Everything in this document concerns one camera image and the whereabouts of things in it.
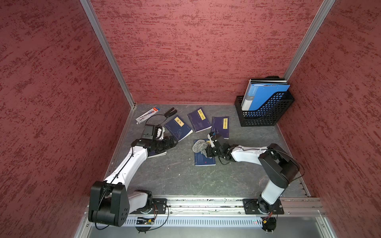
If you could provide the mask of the grey knitted cloth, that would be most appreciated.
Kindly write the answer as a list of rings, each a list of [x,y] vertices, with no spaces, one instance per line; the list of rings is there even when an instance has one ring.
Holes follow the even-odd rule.
[[[192,151],[194,153],[201,153],[202,155],[206,156],[206,150],[209,146],[209,143],[203,139],[200,139],[200,140],[197,140],[193,147],[192,147]]]

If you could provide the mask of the blue book Mengxi Bitan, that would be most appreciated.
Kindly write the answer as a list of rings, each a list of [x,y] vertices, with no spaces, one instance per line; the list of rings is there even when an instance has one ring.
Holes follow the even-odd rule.
[[[195,166],[215,166],[216,161],[213,157],[206,157],[206,156],[202,155],[201,153],[194,153],[194,165]]]

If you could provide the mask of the blue book Zhuangzi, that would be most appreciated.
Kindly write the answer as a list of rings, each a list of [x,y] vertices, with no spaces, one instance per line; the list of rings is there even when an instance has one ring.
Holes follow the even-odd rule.
[[[191,127],[178,115],[174,116],[174,118],[168,121],[164,126],[177,142],[180,142],[193,133]]]

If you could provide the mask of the blue book Hanfeizi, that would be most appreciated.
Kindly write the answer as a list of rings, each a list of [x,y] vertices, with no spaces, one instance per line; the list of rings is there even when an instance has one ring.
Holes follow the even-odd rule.
[[[151,152],[149,152],[149,154],[148,154],[148,158],[154,158],[154,157],[164,156],[164,155],[166,155],[166,154],[167,154],[167,151],[160,152],[160,153],[155,152],[155,151],[151,151]]]

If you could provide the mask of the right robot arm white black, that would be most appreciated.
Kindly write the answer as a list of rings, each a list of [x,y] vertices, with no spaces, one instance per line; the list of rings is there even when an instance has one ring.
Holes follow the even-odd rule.
[[[258,212],[269,215],[288,186],[296,179],[300,164],[278,144],[267,147],[245,147],[230,145],[222,135],[211,132],[207,136],[210,145],[206,149],[209,157],[228,162],[245,162],[263,167],[269,182],[257,199]]]

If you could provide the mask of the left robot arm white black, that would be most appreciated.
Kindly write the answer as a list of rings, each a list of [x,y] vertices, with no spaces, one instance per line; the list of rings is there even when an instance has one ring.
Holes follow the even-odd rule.
[[[96,181],[90,189],[88,221],[120,227],[132,212],[142,209],[151,212],[155,205],[152,192],[136,190],[128,194],[135,173],[150,155],[162,154],[174,148],[173,136],[165,136],[163,126],[146,125],[141,138],[131,148],[121,164],[103,181]]]

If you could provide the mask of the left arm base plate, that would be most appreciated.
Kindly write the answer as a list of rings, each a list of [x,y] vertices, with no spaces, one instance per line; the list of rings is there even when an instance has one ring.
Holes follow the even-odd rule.
[[[167,213],[167,199],[166,198],[154,198],[150,206],[146,208],[140,208],[131,214],[135,215],[164,215]]]

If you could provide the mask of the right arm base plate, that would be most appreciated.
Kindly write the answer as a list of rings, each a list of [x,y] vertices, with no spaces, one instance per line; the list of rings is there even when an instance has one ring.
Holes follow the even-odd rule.
[[[264,199],[257,198],[243,199],[243,207],[246,215],[284,215],[283,206],[280,199],[278,199],[273,205],[269,205]]]

